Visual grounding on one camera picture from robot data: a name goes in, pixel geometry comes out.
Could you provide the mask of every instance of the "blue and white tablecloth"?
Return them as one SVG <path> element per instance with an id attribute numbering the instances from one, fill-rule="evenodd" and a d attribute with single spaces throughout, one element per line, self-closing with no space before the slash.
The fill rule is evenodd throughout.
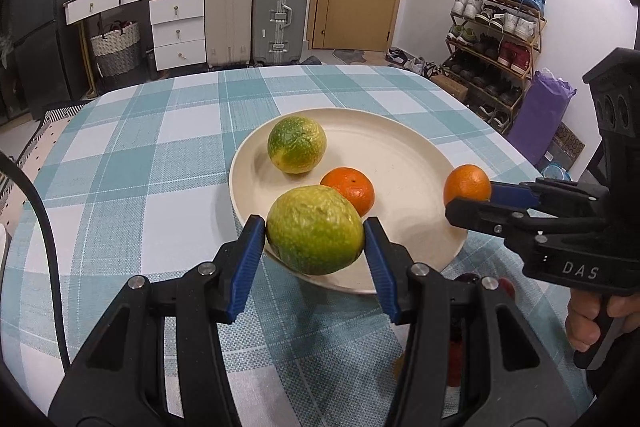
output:
<path id="1" fill-rule="evenodd" d="M 110 92 L 73 118 L 35 182 L 58 248 L 70 355 L 131 275 L 178 277 L 237 237 L 227 175 L 236 148 L 255 127 L 280 114 L 334 106 L 398 120 L 454 166 L 476 164 L 494 180 L 538 175 L 461 103 L 396 68 L 256 68 Z M 513 280 L 519 308 L 583 410 L 591 397 L 564 334 L 568 290 L 524 278 L 521 266 L 500 240 L 470 233 L 444 273 Z M 47 411 L 63 371 L 44 245 L 28 204 L 8 253 L 0 305 L 4 360 Z M 245 312 L 220 327 L 243 425 L 382 425 L 395 387 L 392 363 L 406 333 L 391 327 L 374 297 L 310 285 L 263 256 Z M 166 384 L 170 410 L 179 413 L 171 321 Z"/>

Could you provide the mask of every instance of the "green fruit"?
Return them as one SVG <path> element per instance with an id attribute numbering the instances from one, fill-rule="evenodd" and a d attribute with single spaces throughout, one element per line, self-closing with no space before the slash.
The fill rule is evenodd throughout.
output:
<path id="1" fill-rule="evenodd" d="M 353 205 L 324 185 L 292 188 L 267 216 L 267 240 L 288 267 L 326 275 L 353 263 L 364 247 L 364 228 Z"/>
<path id="2" fill-rule="evenodd" d="M 326 135 L 317 121 L 304 116 L 280 120 L 269 134 L 267 152 L 271 162 L 287 174 L 309 172 L 326 150 Z"/>

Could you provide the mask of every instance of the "purple bag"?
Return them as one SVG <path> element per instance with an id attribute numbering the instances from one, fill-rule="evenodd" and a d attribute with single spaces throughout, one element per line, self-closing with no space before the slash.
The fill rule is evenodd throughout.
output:
<path id="1" fill-rule="evenodd" d="M 569 101 L 576 93 L 546 68 L 536 71 L 507 141 L 532 165 L 545 154 Z"/>

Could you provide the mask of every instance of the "tangerine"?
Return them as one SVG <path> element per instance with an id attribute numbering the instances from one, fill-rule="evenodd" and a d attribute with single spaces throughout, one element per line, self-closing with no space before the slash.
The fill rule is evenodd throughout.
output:
<path id="1" fill-rule="evenodd" d="M 489 176 L 476 165 L 461 165 L 453 169 L 444 184 L 444 204 L 458 197 L 477 201 L 489 200 Z"/>
<path id="2" fill-rule="evenodd" d="M 354 206 L 360 217 L 371 210 L 376 200 L 369 178 L 350 167 L 338 167 L 327 172 L 320 184 L 340 192 Z"/>

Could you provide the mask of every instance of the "round plate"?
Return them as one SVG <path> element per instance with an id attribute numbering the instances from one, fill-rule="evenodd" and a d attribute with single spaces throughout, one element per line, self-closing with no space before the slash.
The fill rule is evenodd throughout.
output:
<path id="1" fill-rule="evenodd" d="M 319 184 L 327 172 L 346 166 L 364 172 L 373 183 L 376 202 L 365 217 L 377 216 L 390 241 L 404 245 L 414 261 L 437 270 L 450 263 L 465 242 L 466 230 L 450 226 L 444 217 L 442 192 L 453 167 L 432 143 L 397 121 L 365 111 L 323 108 L 285 116 L 292 114 L 322 125 L 324 157 L 307 174 L 285 174 L 267 154 L 269 133 L 283 117 L 254 130 L 238 148 L 229 174 L 231 201 L 242 225 L 251 214 L 266 217 L 273 201 L 290 188 Z M 268 244 L 265 250 L 280 262 Z M 292 272 L 325 288 L 376 292 L 364 254 L 329 275 Z"/>

